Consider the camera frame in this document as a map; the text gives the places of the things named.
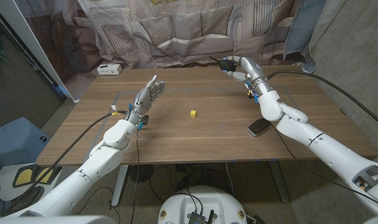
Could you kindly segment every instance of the concrete wall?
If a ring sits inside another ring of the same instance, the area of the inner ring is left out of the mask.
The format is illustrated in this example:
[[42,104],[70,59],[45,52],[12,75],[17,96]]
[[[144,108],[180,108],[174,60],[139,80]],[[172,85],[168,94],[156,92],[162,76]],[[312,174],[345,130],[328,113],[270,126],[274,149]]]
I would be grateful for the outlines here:
[[[318,64],[315,74],[340,86],[378,116],[378,1],[347,0],[312,54]],[[378,123],[340,92],[320,85],[378,148]],[[300,223],[363,223],[373,217],[353,193],[320,180],[296,163],[281,165]],[[322,162],[306,165],[344,184]]]

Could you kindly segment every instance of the robot finger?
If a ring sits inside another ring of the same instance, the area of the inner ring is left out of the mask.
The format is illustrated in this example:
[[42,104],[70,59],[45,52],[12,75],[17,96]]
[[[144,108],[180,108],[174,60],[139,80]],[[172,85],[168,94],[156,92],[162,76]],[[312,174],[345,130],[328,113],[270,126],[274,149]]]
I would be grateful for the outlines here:
[[150,88],[150,92],[153,93],[154,91],[156,91],[156,85],[153,85],[151,88]]
[[160,96],[160,94],[161,94],[161,92],[160,92],[160,93],[155,92],[154,94],[152,94],[152,95],[150,96],[150,100],[151,100],[151,101],[155,101],[156,98],[157,98],[158,96]]
[[159,96],[160,94],[162,94],[163,91],[164,91],[164,89],[157,90],[157,95]]
[[246,74],[242,73],[242,72],[228,71],[228,72],[226,72],[226,74],[228,74],[228,76],[234,78],[238,82],[245,82],[247,80],[246,79]]
[[228,57],[225,57],[224,59],[233,61],[235,65],[240,66],[241,58],[242,57],[239,57],[239,56],[228,56]]
[[156,91],[154,91],[153,93],[150,93],[150,99],[153,99],[155,97],[157,97],[157,92]]
[[154,82],[156,82],[157,75],[154,75],[153,78],[146,84],[146,88],[151,89],[154,86]]
[[161,86],[159,89],[157,89],[157,94],[159,94],[161,91],[164,91],[164,86]]
[[157,82],[157,83],[155,83],[154,84],[155,86],[156,86],[156,89],[157,90],[159,90],[159,89],[161,89],[161,88],[164,88],[164,82],[163,81],[161,81],[161,82]]

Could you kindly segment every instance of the blue object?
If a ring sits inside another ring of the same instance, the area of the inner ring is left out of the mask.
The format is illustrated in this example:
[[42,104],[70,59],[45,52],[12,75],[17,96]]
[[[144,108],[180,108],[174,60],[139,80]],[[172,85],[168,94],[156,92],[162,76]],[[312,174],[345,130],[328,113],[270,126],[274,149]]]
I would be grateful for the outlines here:
[[0,127],[0,169],[35,162],[50,138],[26,118]]

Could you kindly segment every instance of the table leg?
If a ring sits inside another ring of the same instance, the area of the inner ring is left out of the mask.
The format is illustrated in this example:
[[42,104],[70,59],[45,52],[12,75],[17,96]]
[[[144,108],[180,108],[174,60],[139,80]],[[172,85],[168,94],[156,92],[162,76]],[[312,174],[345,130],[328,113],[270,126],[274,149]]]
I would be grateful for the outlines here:
[[286,185],[284,184],[282,171],[280,170],[279,162],[277,161],[269,161],[270,169],[272,171],[272,175],[274,176],[275,183],[277,186],[277,190],[280,194],[280,199],[283,203],[287,203],[290,201],[288,198],[288,193],[286,189]]
[[128,165],[120,165],[119,175],[117,176],[116,186],[114,187],[114,193],[112,197],[112,206],[116,207],[120,202],[120,196],[122,192],[122,187],[126,181]]

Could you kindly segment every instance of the white power strip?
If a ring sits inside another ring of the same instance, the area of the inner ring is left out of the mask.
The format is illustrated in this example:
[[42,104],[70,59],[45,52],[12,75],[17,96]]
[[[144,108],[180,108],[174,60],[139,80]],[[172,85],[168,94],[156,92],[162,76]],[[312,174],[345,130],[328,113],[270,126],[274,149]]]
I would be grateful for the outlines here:
[[97,71],[100,75],[119,75],[122,68],[120,64],[100,65]]

